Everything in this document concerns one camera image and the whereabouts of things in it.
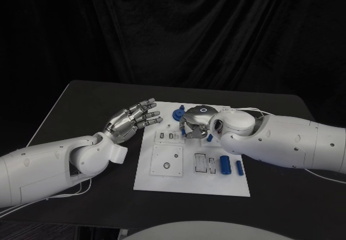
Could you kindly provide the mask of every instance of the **black curtain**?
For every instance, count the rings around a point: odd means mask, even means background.
[[[20,129],[20,139],[8,135],[3,152],[25,146],[74,79],[297,94],[319,121],[345,125],[345,7],[338,0],[8,1],[0,130]]]

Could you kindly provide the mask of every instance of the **white round object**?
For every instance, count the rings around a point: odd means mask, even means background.
[[[182,221],[155,226],[126,240],[293,240],[260,228],[218,221]]]

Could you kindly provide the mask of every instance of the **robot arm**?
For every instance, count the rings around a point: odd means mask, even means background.
[[[38,201],[82,181],[107,168],[108,162],[123,164],[127,141],[137,129],[160,123],[147,120],[160,114],[147,113],[156,107],[155,99],[123,109],[110,119],[103,132],[19,149],[0,157],[0,208]],[[71,175],[70,162],[80,174]]]
[[[345,128],[297,117],[266,115],[255,118],[232,108],[225,108],[221,112],[209,108],[191,108],[181,122],[199,118],[199,112],[206,109],[204,116],[209,120],[191,122],[193,132],[198,128],[211,130],[228,153],[245,154],[253,159],[286,168],[320,169],[346,174]]]

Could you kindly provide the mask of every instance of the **black table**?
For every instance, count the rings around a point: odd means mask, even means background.
[[[121,108],[149,98],[234,108],[257,107],[276,115],[315,120],[296,95],[77,80],[57,102],[31,145],[93,135]],[[123,144],[129,147],[124,164],[110,163],[93,179],[85,194],[41,201],[3,220],[124,229],[146,229],[181,221],[219,221],[297,239],[345,238],[346,186],[313,176],[303,169],[283,168],[247,156],[243,159],[251,197],[133,190],[143,132],[139,130]]]

